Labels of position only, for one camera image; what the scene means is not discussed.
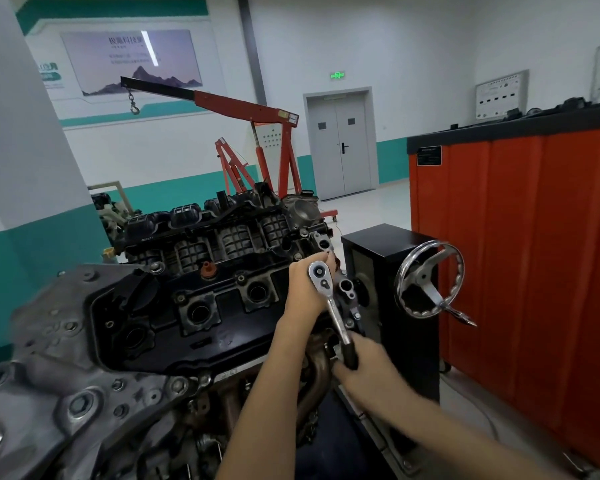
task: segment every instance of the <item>black handle grip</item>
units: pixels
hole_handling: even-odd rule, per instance
[[[342,344],[342,358],[344,359],[344,365],[352,371],[358,370],[358,354],[356,353],[356,346],[354,343],[347,345]]]

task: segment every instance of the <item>person's left hand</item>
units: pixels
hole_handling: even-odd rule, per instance
[[[309,279],[308,268],[314,261],[327,263],[333,277],[336,271],[336,256],[333,252],[323,251],[292,263],[289,266],[289,293],[285,304],[284,319],[307,333],[311,333],[315,320],[327,304]]]

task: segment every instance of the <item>forearm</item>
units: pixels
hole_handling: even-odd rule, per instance
[[[526,456],[472,430],[446,414],[440,406],[417,397],[386,418],[428,450],[477,480],[549,480],[566,478],[548,472]]]
[[[269,356],[244,404],[218,479],[292,479],[296,461],[296,416],[300,372],[310,330],[283,316]]]

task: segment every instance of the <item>person's right hand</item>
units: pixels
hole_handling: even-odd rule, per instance
[[[358,370],[352,371],[337,361],[333,374],[360,407],[389,421],[418,402],[420,396],[396,370],[382,345],[357,333],[349,334],[356,345]]]

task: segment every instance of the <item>hand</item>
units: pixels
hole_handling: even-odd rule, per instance
[[[309,265],[314,261],[324,261],[329,267],[331,276],[336,271],[336,256],[334,253],[321,252],[292,263],[289,266],[289,293],[285,304],[285,322],[290,322],[293,328],[311,333],[316,318],[326,308],[325,298],[318,293],[309,279]]]
[[[382,345],[357,333],[349,334],[358,353],[358,370],[337,361],[333,374],[358,405],[389,422],[420,396],[402,378]]]

